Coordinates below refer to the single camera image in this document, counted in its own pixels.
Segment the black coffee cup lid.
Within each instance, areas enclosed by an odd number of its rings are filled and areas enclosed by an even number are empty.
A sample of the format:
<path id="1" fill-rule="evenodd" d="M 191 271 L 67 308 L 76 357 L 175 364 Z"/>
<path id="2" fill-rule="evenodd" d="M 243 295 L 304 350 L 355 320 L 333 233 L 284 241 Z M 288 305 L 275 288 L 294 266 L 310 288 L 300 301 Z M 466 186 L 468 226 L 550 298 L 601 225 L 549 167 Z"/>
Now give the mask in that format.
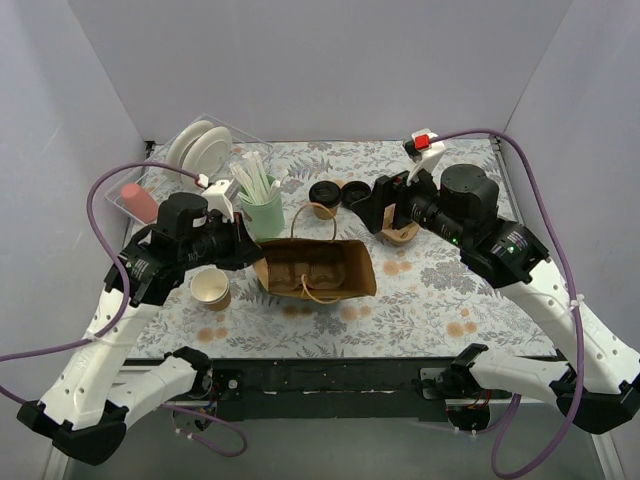
<path id="1" fill-rule="evenodd" d="M 333 181 L 314 183 L 308 192 L 309 201 L 331 209 L 341 202 L 341 187 Z"/>

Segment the brown cardboard cup carrier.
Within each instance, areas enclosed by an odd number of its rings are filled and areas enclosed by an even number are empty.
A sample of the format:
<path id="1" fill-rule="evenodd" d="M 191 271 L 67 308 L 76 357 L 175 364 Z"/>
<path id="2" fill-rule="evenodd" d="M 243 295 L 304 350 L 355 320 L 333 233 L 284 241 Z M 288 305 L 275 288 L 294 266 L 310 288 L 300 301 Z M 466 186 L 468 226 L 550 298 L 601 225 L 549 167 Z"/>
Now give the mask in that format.
<path id="1" fill-rule="evenodd" d="M 345 280 L 346 270 L 342 264 L 294 262 L 269 267 L 269 289 L 275 292 L 290 292 L 303 285 L 308 289 L 332 290 Z"/>

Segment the brown paper coffee cup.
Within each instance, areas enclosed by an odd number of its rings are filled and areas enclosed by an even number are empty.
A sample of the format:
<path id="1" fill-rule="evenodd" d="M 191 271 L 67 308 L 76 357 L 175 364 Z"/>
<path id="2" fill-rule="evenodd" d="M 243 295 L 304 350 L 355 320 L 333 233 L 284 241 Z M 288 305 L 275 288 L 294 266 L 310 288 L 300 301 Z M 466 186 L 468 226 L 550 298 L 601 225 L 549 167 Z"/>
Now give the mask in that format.
<path id="1" fill-rule="evenodd" d="M 309 201 L 317 218 L 331 220 L 341 202 L 341 187 L 333 181 L 316 182 L 309 189 Z"/>

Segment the green brown paper bag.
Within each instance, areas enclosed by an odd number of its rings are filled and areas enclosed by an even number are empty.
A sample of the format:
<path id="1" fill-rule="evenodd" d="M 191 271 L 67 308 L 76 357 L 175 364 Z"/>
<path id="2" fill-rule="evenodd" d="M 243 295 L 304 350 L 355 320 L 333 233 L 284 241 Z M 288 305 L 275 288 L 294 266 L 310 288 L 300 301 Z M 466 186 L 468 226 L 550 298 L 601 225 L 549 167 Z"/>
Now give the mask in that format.
<path id="1" fill-rule="evenodd" d="M 295 236 L 295 229 L 291 228 L 287 237 L 259 244 L 264 258 L 252 265 L 252 268 L 266 293 L 278 297 L 310 300 L 321 305 L 376 294 L 376 277 L 367 247 L 360 240 L 336 239 L 338 225 L 335 216 L 331 221 L 333 237 L 329 240 L 298 238 Z M 269 267 L 294 262 L 342 264 L 346 270 L 346 280 L 339 288 L 332 290 L 308 289 L 303 285 L 290 292 L 271 291 Z"/>

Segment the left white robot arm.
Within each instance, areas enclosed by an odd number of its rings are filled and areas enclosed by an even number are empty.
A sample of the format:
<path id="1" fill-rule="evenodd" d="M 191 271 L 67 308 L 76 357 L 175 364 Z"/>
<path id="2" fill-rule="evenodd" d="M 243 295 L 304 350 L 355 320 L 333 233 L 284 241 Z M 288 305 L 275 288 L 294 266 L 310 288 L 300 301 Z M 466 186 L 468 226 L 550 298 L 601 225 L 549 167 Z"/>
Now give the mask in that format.
<path id="1" fill-rule="evenodd" d="M 105 462 L 129 427 L 165 401 L 205 398 L 213 386 L 209 357 L 182 347 L 142 376 L 114 386 L 141 331 L 179 287 L 204 266 L 236 271 L 262 259 L 240 213 L 222 194 L 179 192 L 155 223 L 132 235 L 116 256 L 88 328 L 53 386 L 17 414 L 67 456 Z"/>

